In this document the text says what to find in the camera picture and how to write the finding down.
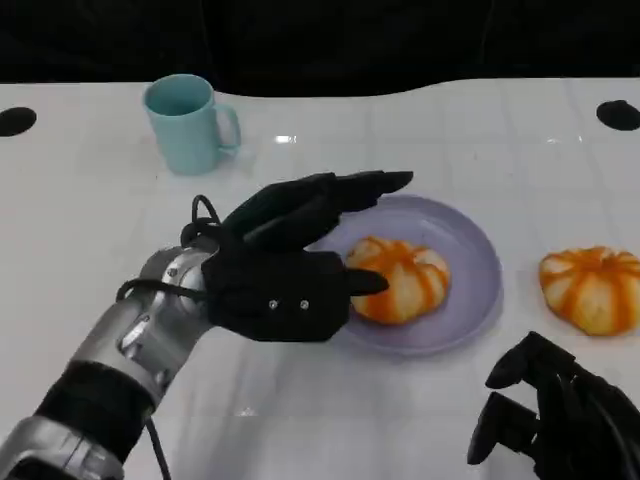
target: toy pumpkin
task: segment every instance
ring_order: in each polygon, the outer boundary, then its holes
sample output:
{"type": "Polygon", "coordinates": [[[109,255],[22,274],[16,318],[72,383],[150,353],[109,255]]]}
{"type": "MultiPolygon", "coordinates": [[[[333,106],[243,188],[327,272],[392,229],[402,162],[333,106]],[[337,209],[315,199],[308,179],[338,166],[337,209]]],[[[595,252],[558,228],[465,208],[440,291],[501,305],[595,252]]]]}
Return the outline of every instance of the toy pumpkin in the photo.
{"type": "Polygon", "coordinates": [[[640,261],[629,252],[551,253],[539,275],[549,308],[589,335],[618,335],[640,322],[640,261]]]}
{"type": "Polygon", "coordinates": [[[358,313],[383,325],[402,325],[436,309],[451,278],[446,262],[434,250],[379,237],[360,240],[346,264],[378,272],[389,282],[382,293],[351,299],[358,313]]]}

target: white tabletop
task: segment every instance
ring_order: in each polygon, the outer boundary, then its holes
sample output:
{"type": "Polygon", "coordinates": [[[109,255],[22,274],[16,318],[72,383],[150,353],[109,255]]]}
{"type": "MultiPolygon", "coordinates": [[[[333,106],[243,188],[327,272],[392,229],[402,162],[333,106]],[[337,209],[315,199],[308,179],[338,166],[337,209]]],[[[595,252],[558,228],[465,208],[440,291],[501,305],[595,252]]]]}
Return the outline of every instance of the white tabletop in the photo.
{"type": "MultiPolygon", "coordinates": [[[[219,95],[245,146],[210,175],[171,175],[140,106],[143,85],[0,86],[0,110],[38,121],[0,138],[0,435],[30,415],[120,284],[175,244],[190,200],[221,215],[260,187],[318,171],[411,169],[410,193],[475,220],[504,268],[504,312],[471,345],[400,359],[344,345],[255,344],[213,330],[157,412],[176,479],[530,478],[496,451],[466,466],[498,357],[532,329],[640,404],[640,339],[592,339],[539,291],[547,252],[605,244],[640,254],[640,133],[596,107],[640,106],[637,80],[476,80],[376,98],[219,95]]],[[[533,407],[526,387],[508,394],[533,407]]],[[[143,435],[127,478],[159,478],[143,435]]]]}

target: light blue mug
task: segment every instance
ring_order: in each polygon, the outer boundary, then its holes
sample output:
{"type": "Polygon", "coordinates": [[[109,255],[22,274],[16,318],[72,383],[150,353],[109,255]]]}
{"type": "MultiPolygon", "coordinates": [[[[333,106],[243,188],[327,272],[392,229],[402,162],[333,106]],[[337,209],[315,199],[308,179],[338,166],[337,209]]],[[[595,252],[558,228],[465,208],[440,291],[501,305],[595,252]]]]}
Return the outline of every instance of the light blue mug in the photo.
{"type": "Polygon", "coordinates": [[[233,108],[215,103],[211,84],[196,75],[169,75],[152,83],[144,106],[169,169],[199,175],[215,168],[220,157],[240,146],[240,124],[233,108]],[[231,122],[234,142],[222,143],[217,113],[231,122]]]}

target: plate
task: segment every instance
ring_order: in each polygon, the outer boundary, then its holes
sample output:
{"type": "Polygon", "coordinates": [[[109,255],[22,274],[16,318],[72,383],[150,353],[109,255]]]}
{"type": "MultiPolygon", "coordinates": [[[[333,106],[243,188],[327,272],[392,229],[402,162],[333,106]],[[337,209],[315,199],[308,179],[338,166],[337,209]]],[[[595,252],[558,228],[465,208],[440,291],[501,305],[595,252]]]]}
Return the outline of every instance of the plate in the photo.
{"type": "Polygon", "coordinates": [[[393,353],[432,354],[472,338],[500,314],[500,260],[482,229],[458,210],[417,196],[384,197],[373,208],[343,215],[313,249],[345,259],[369,235],[433,248],[449,265],[451,286],[436,311],[403,326],[375,325],[352,309],[341,331],[352,340],[393,353]]]}

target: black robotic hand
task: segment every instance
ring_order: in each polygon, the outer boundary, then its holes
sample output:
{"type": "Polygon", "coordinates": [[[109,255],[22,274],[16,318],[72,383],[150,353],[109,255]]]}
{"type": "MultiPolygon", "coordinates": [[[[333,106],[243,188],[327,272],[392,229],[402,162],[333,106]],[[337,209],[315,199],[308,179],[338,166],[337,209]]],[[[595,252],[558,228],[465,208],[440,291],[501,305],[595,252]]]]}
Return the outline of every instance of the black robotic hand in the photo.
{"type": "Polygon", "coordinates": [[[343,212],[376,205],[407,185],[411,172],[333,173],[270,185],[223,222],[203,197],[211,219],[194,215],[183,245],[215,241],[219,251],[202,266],[217,325],[258,341],[320,342],[347,321],[351,296],[388,288],[373,272],[345,268],[334,252],[304,248],[329,233],[343,212]]]}
{"type": "Polygon", "coordinates": [[[619,388],[533,332],[498,361],[486,385],[500,389],[520,381],[537,390],[539,418],[491,393],[469,464],[482,463],[501,443],[531,457],[542,480],[640,479],[640,412],[619,388]]]}

